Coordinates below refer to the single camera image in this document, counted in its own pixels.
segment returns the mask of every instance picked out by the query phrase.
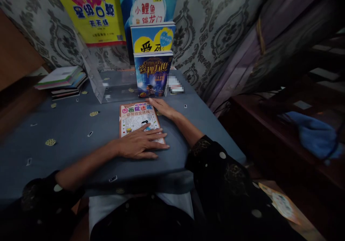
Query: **white pants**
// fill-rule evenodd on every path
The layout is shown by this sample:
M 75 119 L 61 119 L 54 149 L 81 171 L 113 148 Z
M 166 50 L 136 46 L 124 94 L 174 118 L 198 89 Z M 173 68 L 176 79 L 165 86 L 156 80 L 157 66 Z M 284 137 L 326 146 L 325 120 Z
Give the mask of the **white pants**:
M 165 194 L 156 193 L 156 195 L 167 205 L 175 206 L 194 219 L 192 199 L 190 192 L 185 194 Z M 134 195 L 103 195 L 89 198 L 89 232 L 97 222 L 104 219 L 117 207 L 133 198 Z

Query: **clear acrylic box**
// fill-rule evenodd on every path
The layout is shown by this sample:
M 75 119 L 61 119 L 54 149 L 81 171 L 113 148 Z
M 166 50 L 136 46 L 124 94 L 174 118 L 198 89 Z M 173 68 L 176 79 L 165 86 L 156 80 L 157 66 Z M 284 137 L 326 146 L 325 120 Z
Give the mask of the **clear acrylic box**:
M 87 47 L 74 30 L 93 92 L 100 103 L 138 98 L 135 67 L 129 63 L 127 46 Z

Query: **wrist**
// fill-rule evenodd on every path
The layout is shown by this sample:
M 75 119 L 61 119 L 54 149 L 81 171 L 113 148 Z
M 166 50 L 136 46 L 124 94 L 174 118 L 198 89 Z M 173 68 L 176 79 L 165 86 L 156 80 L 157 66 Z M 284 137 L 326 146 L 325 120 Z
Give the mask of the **wrist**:
M 179 113 L 179 112 L 177 112 L 177 111 L 174 111 L 174 112 L 171 114 L 171 116 L 170 116 L 169 119 L 171 119 L 173 122 L 175 122 L 175 121 L 181 119 L 182 117 L 183 117 L 183 115 L 182 115 L 181 113 Z
M 119 140 L 112 140 L 104 148 L 104 154 L 109 158 L 113 159 L 117 156 L 120 156 L 120 147 Z

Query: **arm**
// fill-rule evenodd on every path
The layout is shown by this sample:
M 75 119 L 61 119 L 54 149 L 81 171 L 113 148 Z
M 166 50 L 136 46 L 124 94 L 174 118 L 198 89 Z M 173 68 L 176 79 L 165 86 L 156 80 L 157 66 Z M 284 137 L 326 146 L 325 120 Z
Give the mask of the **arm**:
M 180 132 L 183 134 L 187 140 L 190 147 L 193 147 L 199 139 L 201 139 L 204 134 L 195 127 L 186 117 L 181 113 L 177 112 L 175 109 L 171 108 L 162 99 L 146 99 L 150 104 L 159 110 L 164 116 L 171 119 L 176 126 L 179 128 Z
M 148 101 L 170 118 L 192 149 L 186 168 L 194 173 L 194 184 L 216 240 L 304 240 L 257 188 L 247 170 L 217 142 L 193 126 L 161 99 Z
M 118 156 L 132 159 L 156 159 L 158 157 L 156 154 L 153 152 L 144 152 L 144 150 L 167 149 L 169 146 L 151 142 L 151 140 L 165 137 L 166 133 L 159 134 L 158 137 L 157 134 L 162 129 L 144 132 L 144 129 L 149 125 L 150 123 L 121 139 L 110 141 L 107 145 L 58 172 L 55 176 L 57 183 L 65 190 L 74 191 L 98 168 Z
M 66 240 L 72 234 L 75 218 L 71 208 L 83 196 L 84 181 L 111 159 L 122 156 L 132 159 L 156 159 L 158 156 L 147 149 L 167 149 L 168 145 L 151 142 L 166 133 L 162 129 L 144 132 L 149 125 L 131 132 L 125 137 L 112 140 L 62 171 L 55 171 L 43 179 L 29 182 L 22 197 L 0 213 L 0 240 L 27 237 L 37 240 L 55 235 L 54 240 Z M 43 231 L 55 229 L 57 233 Z

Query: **paper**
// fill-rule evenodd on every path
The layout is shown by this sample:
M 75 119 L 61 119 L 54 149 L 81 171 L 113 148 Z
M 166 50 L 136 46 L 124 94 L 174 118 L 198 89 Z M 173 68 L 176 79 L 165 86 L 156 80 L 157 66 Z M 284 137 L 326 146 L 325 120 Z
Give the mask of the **paper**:
M 145 128 L 144 131 L 160 128 L 156 112 L 149 103 L 143 102 L 120 105 L 121 137 L 126 136 L 148 123 L 151 123 L 151 125 Z M 153 140 L 153 142 L 165 144 L 164 138 Z

